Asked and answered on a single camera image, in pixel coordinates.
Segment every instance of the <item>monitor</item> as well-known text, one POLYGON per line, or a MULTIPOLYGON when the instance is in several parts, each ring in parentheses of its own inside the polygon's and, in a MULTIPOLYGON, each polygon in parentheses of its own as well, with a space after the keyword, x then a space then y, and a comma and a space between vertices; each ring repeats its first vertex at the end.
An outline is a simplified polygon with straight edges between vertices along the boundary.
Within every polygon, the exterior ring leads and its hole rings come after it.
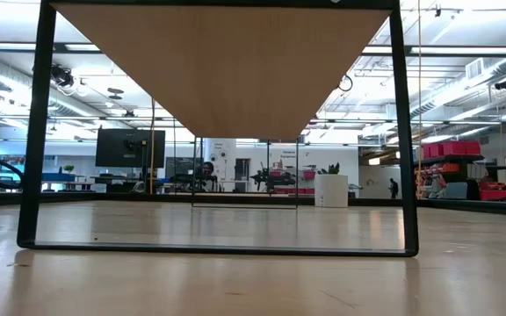
MULTIPOLYGON (((154 168, 163 168, 165 131, 154 131, 154 168)), ((97 167, 151 167, 151 133, 131 129, 99 129, 97 167)))

